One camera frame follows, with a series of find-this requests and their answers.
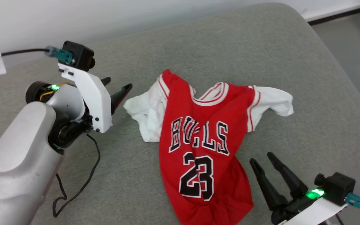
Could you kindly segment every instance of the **yellow wire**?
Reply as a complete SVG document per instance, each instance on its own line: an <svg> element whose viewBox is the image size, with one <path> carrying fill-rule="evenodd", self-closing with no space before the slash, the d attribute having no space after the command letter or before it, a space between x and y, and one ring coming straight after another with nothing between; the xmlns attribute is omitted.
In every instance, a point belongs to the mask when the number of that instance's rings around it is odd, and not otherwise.
<svg viewBox="0 0 360 225"><path fill-rule="evenodd" d="M43 99L44 96L49 95L49 94L53 94L53 93L54 93L53 91L45 92L44 94L42 94L42 95L40 96L40 101Z"/></svg>
<svg viewBox="0 0 360 225"><path fill-rule="evenodd" d="M69 82L63 82L63 83L57 84L56 86L60 87L62 84L71 85Z"/></svg>
<svg viewBox="0 0 360 225"><path fill-rule="evenodd" d="M63 82L63 83L57 84L56 86L60 87L63 84L71 85L69 82ZM54 91L45 92L44 94L42 94L40 96L40 101L43 99L44 96L49 95L49 94L53 94L53 93L54 93Z"/></svg>

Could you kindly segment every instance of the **floor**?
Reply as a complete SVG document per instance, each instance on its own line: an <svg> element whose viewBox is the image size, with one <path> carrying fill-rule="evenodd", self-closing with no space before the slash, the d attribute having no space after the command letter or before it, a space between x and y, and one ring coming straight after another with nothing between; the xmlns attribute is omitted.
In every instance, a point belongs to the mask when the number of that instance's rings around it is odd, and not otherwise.
<svg viewBox="0 0 360 225"><path fill-rule="evenodd" d="M312 27L360 92L360 13ZM360 210L351 206L340 217L345 225L360 224Z"/></svg>

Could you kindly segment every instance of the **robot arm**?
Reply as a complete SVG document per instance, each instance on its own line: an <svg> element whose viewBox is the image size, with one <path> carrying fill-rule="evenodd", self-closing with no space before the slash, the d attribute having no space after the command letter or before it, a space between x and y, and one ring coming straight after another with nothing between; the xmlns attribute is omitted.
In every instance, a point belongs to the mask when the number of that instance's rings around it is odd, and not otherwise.
<svg viewBox="0 0 360 225"><path fill-rule="evenodd" d="M112 114L132 88L110 96L110 78L88 73L94 52L66 41L48 54L59 59L62 77L74 85L31 84L27 105L0 138L0 225L30 224L64 158L65 150L83 133L106 132Z"/></svg>

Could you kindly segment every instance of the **jersey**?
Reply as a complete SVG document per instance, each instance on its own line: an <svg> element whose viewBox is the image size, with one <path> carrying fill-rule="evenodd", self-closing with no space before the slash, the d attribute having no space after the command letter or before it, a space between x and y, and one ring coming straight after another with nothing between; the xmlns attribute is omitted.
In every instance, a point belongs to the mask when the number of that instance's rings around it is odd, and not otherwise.
<svg viewBox="0 0 360 225"><path fill-rule="evenodd" d="M185 80L165 70L126 111L144 141L159 141L160 170L182 224L236 224L252 208L247 175L237 153L268 108L293 114L293 97L256 86L215 84L200 98Z"/></svg>

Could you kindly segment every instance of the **white sleeve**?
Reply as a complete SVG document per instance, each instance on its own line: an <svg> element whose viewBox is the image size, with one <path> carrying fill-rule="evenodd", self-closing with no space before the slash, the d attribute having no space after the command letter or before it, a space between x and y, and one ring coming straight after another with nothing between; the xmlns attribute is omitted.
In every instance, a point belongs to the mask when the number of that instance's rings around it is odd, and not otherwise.
<svg viewBox="0 0 360 225"><path fill-rule="evenodd" d="M124 103L126 112L138 122L145 142L159 142L166 104L159 78L147 92Z"/></svg>
<svg viewBox="0 0 360 225"><path fill-rule="evenodd" d="M287 117L294 113L293 96L285 91L270 88L250 86L255 90L253 103L248 107L247 131L254 131L258 125L262 114L269 108L276 112L277 115Z"/></svg>

